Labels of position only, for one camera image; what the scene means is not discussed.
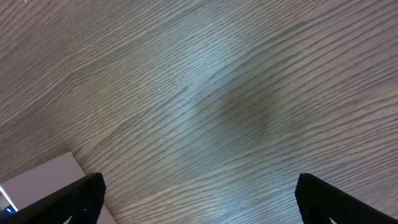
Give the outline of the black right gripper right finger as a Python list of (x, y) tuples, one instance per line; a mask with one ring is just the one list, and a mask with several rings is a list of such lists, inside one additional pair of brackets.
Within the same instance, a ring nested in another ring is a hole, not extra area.
[(397, 224), (392, 218), (312, 174), (300, 174), (295, 198), (304, 224)]

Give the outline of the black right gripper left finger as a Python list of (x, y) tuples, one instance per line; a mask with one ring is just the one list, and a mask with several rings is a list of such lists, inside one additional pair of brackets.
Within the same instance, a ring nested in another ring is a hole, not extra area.
[(91, 173), (39, 201), (1, 219), (1, 224), (96, 224), (106, 185)]

